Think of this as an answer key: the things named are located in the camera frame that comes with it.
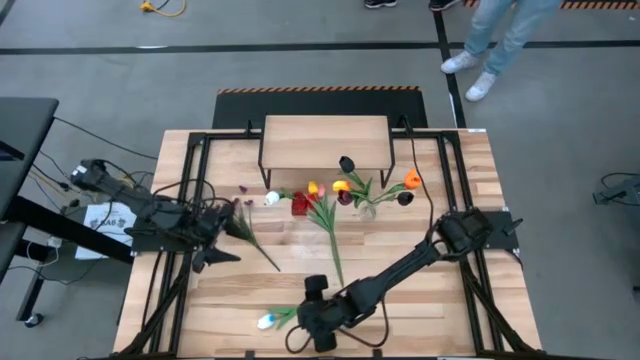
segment yellow tulip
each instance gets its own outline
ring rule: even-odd
[[[349,182],[344,181],[344,180],[338,180],[338,181],[334,182],[333,183],[333,191],[339,192],[340,190],[351,191],[351,186],[349,185]]]
[[[318,184],[315,181],[309,181],[309,194],[317,194],[318,193]]]

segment concrete floor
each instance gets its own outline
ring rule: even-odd
[[[422,0],[380,11],[366,11],[359,0],[189,0],[176,19],[141,14],[137,4],[17,0],[0,27],[0,47],[437,40]],[[178,5],[173,0],[168,10]],[[450,41],[464,40],[472,12],[458,6],[445,13]],[[637,11],[568,10],[534,40],[638,34]],[[615,359],[640,353],[640,304],[631,294],[640,284],[640,209],[591,200],[600,176],[640,170],[639,58],[638,48],[525,50],[483,102],[463,101],[468,126],[488,129],[507,204],[525,219],[518,230],[525,277],[551,353]],[[216,92],[227,87],[419,85],[430,125],[452,127],[439,64],[439,50],[0,56],[0,96],[58,98],[58,116],[153,154],[165,129],[210,127]],[[477,74],[457,76],[461,91]],[[132,171],[154,168],[59,123],[44,150],[66,170],[91,156]],[[37,163],[54,173],[46,159]],[[22,193],[47,204],[32,182]],[[77,275],[87,266],[59,265]],[[72,286],[47,283],[37,311],[49,317],[34,329],[14,321],[31,274],[10,271],[0,288],[0,358],[108,354],[128,271],[105,261]]]

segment black and yellow striped tape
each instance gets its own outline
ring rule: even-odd
[[[299,86],[272,88],[220,89],[218,94],[264,93],[264,92],[312,92],[312,91],[374,91],[374,90],[417,90],[419,86]]]
[[[467,7],[478,6],[482,0],[464,0]],[[640,9],[640,3],[635,0],[627,1],[565,1],[560,5],[561,9],[596,9],[596,10],[634,10]]]

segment caster wheel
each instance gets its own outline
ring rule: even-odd
[[[304,279],[304,289],[309,292],[322,291],[329,288],[326,275],[313,275]]]
[[[42,320],[44,320],[44,316],[42,314],[33,313],[31,314],[31,317],[24,322],[24,326],[28,328],[36,327],[42,322]]]

